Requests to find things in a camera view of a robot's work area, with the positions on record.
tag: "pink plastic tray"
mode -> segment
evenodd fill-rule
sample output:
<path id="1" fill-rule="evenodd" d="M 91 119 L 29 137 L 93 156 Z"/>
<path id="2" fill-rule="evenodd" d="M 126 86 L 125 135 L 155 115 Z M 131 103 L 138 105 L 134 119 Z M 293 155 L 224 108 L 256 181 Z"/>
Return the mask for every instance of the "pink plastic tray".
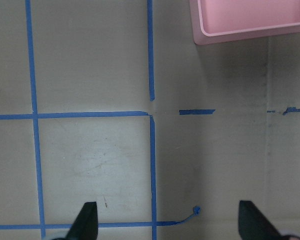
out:
<path id="1" fill-rule="evenodd" d="M 300 0 L 190 0 L 198 45 L 300 32 Z"/>

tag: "black object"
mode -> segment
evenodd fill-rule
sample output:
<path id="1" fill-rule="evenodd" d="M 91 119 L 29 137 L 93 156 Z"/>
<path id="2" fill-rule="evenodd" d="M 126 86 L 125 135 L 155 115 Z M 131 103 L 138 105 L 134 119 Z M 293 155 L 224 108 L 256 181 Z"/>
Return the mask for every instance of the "black object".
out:
<path id="1" fill-rule="evenodd" d="M 242 240 L 300 240 L 294 235 L 282 236 L 252 201 L 240 201 L 238 228 Z"/>
<path id="2" fill-rule="evenodd" d="M 98 236 L 97 203 L 86 202 L 65 238 L 54 240 L 96 240 Z"/>

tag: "pink bin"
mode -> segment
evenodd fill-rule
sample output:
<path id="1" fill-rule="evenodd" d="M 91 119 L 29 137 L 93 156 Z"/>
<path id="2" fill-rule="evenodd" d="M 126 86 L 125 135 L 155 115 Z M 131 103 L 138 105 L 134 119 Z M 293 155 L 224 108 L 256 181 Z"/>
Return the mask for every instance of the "pink bin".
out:
<path id="1" fill-rule="evenodd" d="M 190 0 L 190 10 L 198 45 L 300 32 L 300 0 Z"/>

